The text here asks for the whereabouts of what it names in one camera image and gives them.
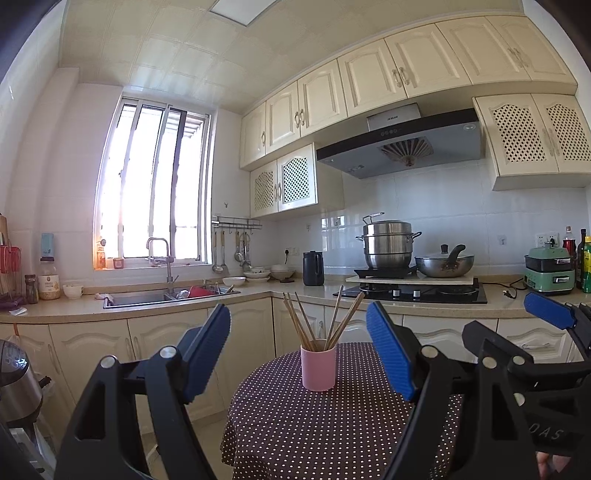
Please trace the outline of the person's left hand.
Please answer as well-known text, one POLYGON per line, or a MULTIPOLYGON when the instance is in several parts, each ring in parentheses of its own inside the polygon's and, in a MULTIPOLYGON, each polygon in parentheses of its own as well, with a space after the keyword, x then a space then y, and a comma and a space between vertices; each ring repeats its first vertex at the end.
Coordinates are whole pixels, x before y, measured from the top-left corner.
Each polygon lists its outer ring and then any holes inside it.
POLYGON ((573 457, 537 452, 536 460, 541 479, 589 479, 590 460, 588 454, 573 457))

